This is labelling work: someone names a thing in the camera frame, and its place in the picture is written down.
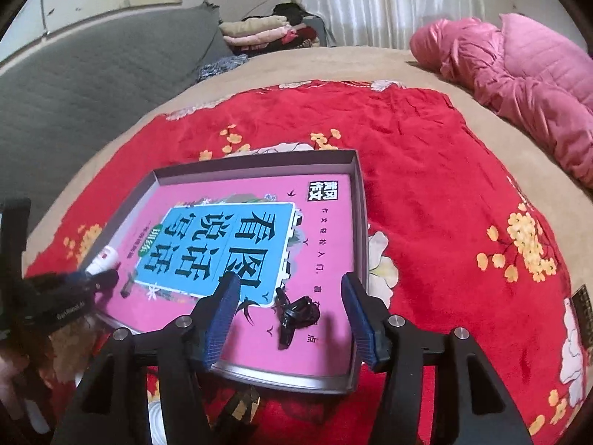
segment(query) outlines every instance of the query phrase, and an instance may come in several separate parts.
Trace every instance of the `beige blanket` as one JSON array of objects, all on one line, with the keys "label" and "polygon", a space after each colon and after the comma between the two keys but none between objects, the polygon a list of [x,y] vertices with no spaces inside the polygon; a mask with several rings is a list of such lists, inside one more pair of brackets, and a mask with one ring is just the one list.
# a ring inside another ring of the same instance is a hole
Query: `beige blanket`
[{"label": "beige blanket", "polygon": [[72,179],[29,237],[25,265],[45,249],[70,204],[93,176],[138,130],[162,112],[199,105],[245,90],[302,80],[397,80],[408,87],[449,95],[467,125],[515,176],[523,192],[548,219],[566,261],[572,288],[593,293],[593,202],[529,137],[480,106],[465,90],[417,67],[410,52],[368,47],[305,49],[252,59],[232,72],[199,83],[147,114],[107,145]]}]

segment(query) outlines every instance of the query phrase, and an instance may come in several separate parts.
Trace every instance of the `gray fabric cover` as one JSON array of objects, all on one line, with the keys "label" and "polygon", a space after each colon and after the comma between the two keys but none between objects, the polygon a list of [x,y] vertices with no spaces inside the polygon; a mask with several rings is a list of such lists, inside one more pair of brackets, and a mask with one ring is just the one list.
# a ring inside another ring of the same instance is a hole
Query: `gray fabric cover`
[{"label": "gray fabric cover", "polygon": [[121,17],[38,50],[0,76],[0,199],[30,197],[31,230],[105,144],[230,55],[204,6]]}]

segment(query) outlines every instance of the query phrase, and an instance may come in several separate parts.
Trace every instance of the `red bedspread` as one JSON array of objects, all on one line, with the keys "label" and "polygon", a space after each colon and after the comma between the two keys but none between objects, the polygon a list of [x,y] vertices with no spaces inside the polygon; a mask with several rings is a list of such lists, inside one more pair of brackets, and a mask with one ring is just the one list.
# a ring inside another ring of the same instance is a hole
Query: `red bedspread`
[{"label": "red bedspread", "polygon": [[[67,211],[29,274],[74,269],[154,168],[281,142],[354,148],[364,171],[370,235],[384,233],[383,255],[399,271],[390,310],[427,330],[469,329],[534,441],[555,442],[583,392],[582,352],[564,305],[569,276],[545,218],[446,95],[388,82],[313,81],[252,90],[210,107],[160,115],[124,145]],[[375,274],[375,288],[386,286],[384,273]],[[385,299],[391,294],[380,291]],[[576,358],[565,352],[563,361],[563,346],[576,349]],[[348,397],[264,391],[251,443],[366,443],[382,383],[383,376],[364,367]],[[223,390],[211,394],[211,413],[227,397]],[[424,439],[431,401],[423,403]]]}]

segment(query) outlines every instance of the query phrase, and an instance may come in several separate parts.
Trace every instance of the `silver bolt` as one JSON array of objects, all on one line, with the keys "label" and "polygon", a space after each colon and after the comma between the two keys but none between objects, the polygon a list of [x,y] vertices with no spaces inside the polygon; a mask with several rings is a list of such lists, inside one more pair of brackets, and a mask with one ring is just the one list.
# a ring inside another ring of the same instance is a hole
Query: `silver bolt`
[{"label": "silver bolt", "polygon": [[462,327],[455,328],[455,331],[453,332],[455,333],[455,336],[459,339],[468,339],[470,337],[470,332]]},{"label": "silver bolt", "polygon": [[393,314],[389,317],[387,322],[390,325],[395,326],[396,328],[400,328],[405,324],[405,319],[404,319],[404,317],[400,316],[399,314]]},{"label": "silver bolt", "polygon": [[128,328],[118,328],[113,332],[113,339],[121,341],[128,336],[129,332]]},{"label": "silver bolt", "polygon": [[175,326],[178,328],[187,328],[192,324],[192,317],[188,315],[180,316],[175,320]]}]

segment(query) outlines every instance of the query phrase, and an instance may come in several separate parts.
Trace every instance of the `bird illustration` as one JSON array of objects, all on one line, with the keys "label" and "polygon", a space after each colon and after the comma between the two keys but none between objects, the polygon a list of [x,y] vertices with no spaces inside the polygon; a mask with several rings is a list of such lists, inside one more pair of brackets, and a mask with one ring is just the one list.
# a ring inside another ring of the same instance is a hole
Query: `bird illustration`
[{"label": "bird illustration", "polygon": [[251,316],[249,316],[249,307],[251,305],[255,305],[255,306],[259,306],[259,304],[257,304],[255,301],[251,301],[247,299],[247,296],[245,296],[245,299],[243,300],[243,302],[238,306],[238,308],[235,311],[235,315],[243,310],[243,314],[245,315],[245,318],[247,319],[247,322],[254,326],[253,324],[253,320],[251,319]]}]

